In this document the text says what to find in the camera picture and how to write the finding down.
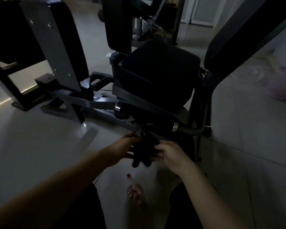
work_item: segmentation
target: gray floor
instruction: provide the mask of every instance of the gray floor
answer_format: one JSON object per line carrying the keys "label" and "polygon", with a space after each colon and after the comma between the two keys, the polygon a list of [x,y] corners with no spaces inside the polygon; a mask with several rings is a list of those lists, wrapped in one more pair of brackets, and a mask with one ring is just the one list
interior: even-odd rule
{"label": "gray floor", "polygon": [[[112,51],[97,18],[100,6],[86,0],[65,1],[74,16],[89,70],[112,73],[105,57]],[[211,37],[211,28],[182,24],[178,45],[203,59]],[[263,59],[247,63],[271,72]],[[33,85],[38,73],[50,70],[46,62],[30,69],[14,75],[20,89]],[[4,99],[0,89],[0,102]],[[231,76],[218,85],[212,101],[213,136],[202,139],[201,169],[248,228],[286,228],[286,103],[269,99],[260,83],[243,84]],[[45,115],[38,106],[22,112],[10,103],[0,105],[0,204],[126,132],[100,120],[79,125]],[[142,185],[148,210],[128,202],[127,173]],[[156,163],[134,169],[130,160],[123,159],[106,169],[96,187],[108,229],[163,228],[168,196],[178,182]]]}

